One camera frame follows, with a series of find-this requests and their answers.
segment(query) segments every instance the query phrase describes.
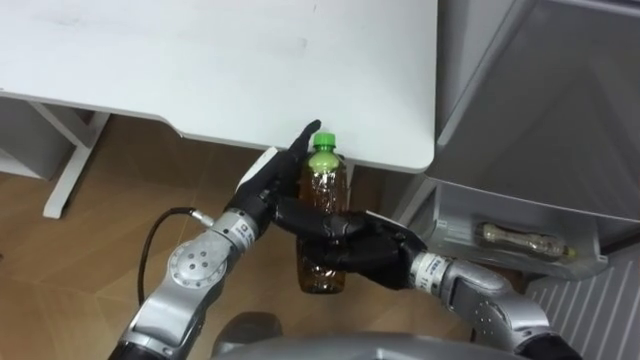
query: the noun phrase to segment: black cable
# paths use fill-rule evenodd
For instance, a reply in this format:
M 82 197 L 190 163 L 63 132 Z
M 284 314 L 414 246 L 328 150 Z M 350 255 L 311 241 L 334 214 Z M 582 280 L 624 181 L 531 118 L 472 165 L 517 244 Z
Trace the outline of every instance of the black cable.
M 140 266 L 138 267 L 138 305 L 142 306 L 144 303 L 144 272 L 147 267 L 147 258 L 149 257 L 149 249 L 151 248 L 151 242 L 153 241 L 153 236 L 156 234 L 156 230 L 160 227 L 163 221 L 165 221 L 171 215 L 191 215 L 196 211 L 196 208 L 192 207 L 177 207 L 171 208 L 165 211 L 153 224 L 151 229 L 149 230 L 149 234 L 147 235 L 147 239 L 144 242 L 144 247 L 142 248 L 142 254 L 140 255 Z

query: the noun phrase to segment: metal connector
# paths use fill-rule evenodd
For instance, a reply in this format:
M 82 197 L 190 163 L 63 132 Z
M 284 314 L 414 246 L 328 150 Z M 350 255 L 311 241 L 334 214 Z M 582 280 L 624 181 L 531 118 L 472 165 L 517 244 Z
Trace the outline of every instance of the metal connector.
M 198 220 L 202 225 L 206 226 L 206 227 L 212 227 L 213 224 L 215 223 L 215 220 L 213 220 L 213 218 L 209 215 L 206 215 L 205 213 L 203 213 L 200 210 L 196 210 L 193 213 L 191 213 L 191 217 L 193 217 L 194 219 Z

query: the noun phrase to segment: plastic bottle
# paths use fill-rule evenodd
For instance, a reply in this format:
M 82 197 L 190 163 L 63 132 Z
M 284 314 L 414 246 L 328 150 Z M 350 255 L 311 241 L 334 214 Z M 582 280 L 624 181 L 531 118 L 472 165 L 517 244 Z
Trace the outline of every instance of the plastic bottle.
M 334 152 L 336 137 L 331 133 L 316 133 L 315 152 L 306 160 L 300 179 L 299 198 L 327 213 L 347 210 L 347 171 L 342 158 Z M 305 239 L 296 241 L 298 283 L 309 294 L 337 294 L 344 289 L 346 274 L 313 264 L 302 256 Z
M 491 223 L 478 227 L 481 239 L 490 246 L 516 251 L 545 261 L 571 259 L 576 251 L 555 236 L 521 233 L 507 230 Z

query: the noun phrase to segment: wooden floor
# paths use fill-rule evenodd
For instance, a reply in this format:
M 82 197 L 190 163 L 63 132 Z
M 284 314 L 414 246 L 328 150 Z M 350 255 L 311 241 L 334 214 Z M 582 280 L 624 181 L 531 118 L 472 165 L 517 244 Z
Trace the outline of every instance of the wooden floor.
M 112 118 L 64 218 L 44 219 L 53 184 L 0 174 L 0 359 L 104 359 L 136 310 L 144 237 L 169 207 L 217 217 L 257 151 L 180 139 L 159 122 Z M 382 172 L 356 171 L 353 206 L 378 206 Z M 158 231 L 147 291 L 172 249 L 201 229 L 171 218 Z M 466 340 L 469 328 L 437 301 L 358 276 L 335 296 L 302 294 L 294 242 L 275 227 L 245 255 L 208 312 L 191 359 L 206 359 L 219 329 L 243 311 L 276 313 L 289 335 L 359 330 Z

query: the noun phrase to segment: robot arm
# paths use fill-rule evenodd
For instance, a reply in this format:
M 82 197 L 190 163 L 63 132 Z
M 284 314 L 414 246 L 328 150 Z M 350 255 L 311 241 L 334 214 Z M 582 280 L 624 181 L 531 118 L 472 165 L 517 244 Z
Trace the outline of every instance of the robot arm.
M 481 341 L 530 359 L 580 359 L 549 328 L 542 309 L 501 276 L 471 263 L 426 252 L 409 229 L 370 212 L 326 215 L 287 198 L 310 136 L 311 123 L 284 152 L 270 150 L 243 178 L 222 217 L 171 254 L 165 277 L 122 334 L 110 359 L 185 359 L 220 296 L 224 281 L 253 242 L 274 222 L 304 235 L 305 256 L 318 265 L 357 272 L 389 289 L 416 288 L 441 299 Z M 340 239 L 346 246 L 332 246 Z
M 537 303 L 491 270 L 422 252 L 411 265 L 409 279 L 469 323 L 479 343 L 530 359 L 581 359 L 550 328 Z
M 186 359 L 206 310 L 259 228 L 244 211 L 227 210 L 195 239 L 177 247 L 158 288 L 120 337 L 110 359 Z

